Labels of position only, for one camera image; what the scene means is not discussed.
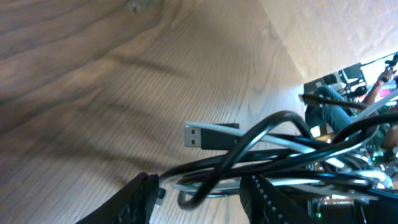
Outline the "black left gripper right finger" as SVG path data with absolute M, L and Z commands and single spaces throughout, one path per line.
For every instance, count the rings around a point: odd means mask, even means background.
M 314 222 L 306 211 L 260 175 L 241 178 L 239 198 L 250 224 L 311 224 Z

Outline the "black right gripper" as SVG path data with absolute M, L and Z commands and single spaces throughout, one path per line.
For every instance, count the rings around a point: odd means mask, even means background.
M 397 224 L 397 190 L 382 189 L 375 200 L 323 198 L 310 202 L 308 214 L 320 223 Z

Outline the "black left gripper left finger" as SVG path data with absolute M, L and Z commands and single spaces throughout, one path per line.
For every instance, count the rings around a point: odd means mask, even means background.
M 159 176 L 141 172 L 76 224 L 148 224 L 159 196 Z

